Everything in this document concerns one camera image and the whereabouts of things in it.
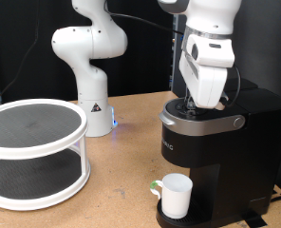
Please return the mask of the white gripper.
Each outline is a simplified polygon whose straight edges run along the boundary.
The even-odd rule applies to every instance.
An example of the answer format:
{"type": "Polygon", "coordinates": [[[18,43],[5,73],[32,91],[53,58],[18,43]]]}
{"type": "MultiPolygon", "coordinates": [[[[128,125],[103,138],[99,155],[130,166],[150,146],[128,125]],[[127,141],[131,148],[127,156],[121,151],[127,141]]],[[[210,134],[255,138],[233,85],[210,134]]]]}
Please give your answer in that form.
{"type": "Polygon", "coordinates": [[[213,109],[218,106],[227,81],[227,69],[233,65],[231,39],[184,36],[179,70],[189,89],[185,94],[185,106],[190,115],[197,114],[197,107],[213,109]]]}

